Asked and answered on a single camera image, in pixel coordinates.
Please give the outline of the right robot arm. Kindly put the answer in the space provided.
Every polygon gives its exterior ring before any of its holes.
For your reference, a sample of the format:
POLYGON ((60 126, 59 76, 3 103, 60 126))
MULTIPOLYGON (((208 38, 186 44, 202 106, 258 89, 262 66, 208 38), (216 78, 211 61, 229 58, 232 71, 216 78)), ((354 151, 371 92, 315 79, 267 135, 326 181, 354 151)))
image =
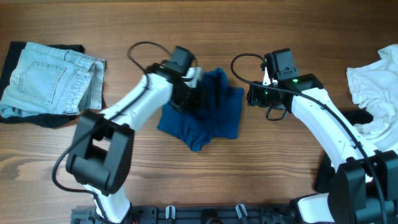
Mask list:
POLYGON ((313 74, 301 75, 290 49, 260 57, 261 82, 248 105, 291 113, 312 132, 334 174, 328 189, 293 202, 297 223, 397 223, 397 153, 365 140, 333 104, 313 74))

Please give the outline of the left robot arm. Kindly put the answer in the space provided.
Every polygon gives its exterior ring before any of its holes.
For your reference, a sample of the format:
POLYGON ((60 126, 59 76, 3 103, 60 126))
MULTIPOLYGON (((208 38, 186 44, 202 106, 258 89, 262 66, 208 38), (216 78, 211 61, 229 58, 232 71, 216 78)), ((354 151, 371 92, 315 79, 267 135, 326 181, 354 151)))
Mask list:
POLYGON ((201 70, 192 67, 195 61, 189 50, 177 46, 168 60, 145 68, 141 82, 118 103, 100 113, 82 115, 64 153, 66 170, 96 206, 73 211, 72 223, 137 222, 124 192, 134 135, 163 105, 179 113, 201 107, 201 70))

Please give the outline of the blue t-shirt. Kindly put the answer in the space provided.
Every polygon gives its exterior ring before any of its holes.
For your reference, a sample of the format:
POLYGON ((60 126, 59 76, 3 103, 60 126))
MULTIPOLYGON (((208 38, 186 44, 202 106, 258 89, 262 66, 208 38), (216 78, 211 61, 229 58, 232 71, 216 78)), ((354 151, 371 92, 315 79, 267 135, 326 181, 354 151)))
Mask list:
POLYGON ((203 107, 179 113, 163 105, 157 129, 183 141, 193 152, 216 138, 237 139, 242 112, 243 88, 228 84, 226 72, 217 68, 205 72, 201 81, 205 89, 203 107))

